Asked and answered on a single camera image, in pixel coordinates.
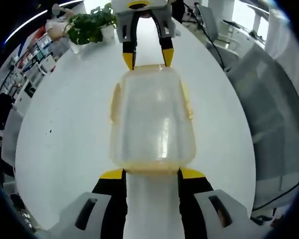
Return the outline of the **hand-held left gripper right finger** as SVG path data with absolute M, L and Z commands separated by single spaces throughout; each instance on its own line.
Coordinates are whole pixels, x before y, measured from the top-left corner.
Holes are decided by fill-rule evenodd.
M 214 190 L 194 169 L 177 172 L 179 210 L 187 239 L 263 239 L 271 230 L 251 220 L 244 205 L 223 190 Z

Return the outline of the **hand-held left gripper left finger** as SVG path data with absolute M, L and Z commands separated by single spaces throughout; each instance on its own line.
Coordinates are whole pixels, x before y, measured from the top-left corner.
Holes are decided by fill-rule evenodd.
M 45 239 L 122 239 L 128 212 L 126 171 L 105 172 L 92 192 L 80 195 L 43 233 Z

